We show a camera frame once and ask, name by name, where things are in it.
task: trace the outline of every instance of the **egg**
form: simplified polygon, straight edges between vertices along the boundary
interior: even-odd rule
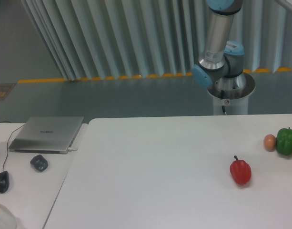
[[[274,135],[267,135],[263,140],[264,148],[267,151],[273,151],[276,147],[276,138]]]

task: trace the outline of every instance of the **white curtain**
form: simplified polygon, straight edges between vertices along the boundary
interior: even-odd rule
[[[63,77],[186,74],[203,51],[205,0],[22,0]],[[274,0],[245,0],[229,40],[244,68],[292,69],[292,14]]]

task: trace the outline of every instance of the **blue joint cap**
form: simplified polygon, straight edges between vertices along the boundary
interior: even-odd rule
[[[244,46],[240,42],[227,41],[224,53],[232,56],[244,55]]]
[[[212,85],[212,80],[209,75],[196,64],[193,66],[191,70],[193,79],[202,87],[209,87]]]
[[[216,11],[221,11],[229,8],[234,0],[206,0],[207,5]]]

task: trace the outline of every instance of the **laptop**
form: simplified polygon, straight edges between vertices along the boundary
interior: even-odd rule
[[[83,117],[30,117],[9,146],[11,152],[66,154]]]

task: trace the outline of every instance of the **black computer mouse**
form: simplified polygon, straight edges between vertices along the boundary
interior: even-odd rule
[[[9,188],[9,173],[4,171],[0,173],[0,193],[4,193]]]
[[[30,163],[34,166],[34,168],[36,170],[38,170],[39,172],[44,171],[48,166],[49,163],[47,162],[47,160],[45,160],[45,158],[39,154],[37,156],[35,156]]]

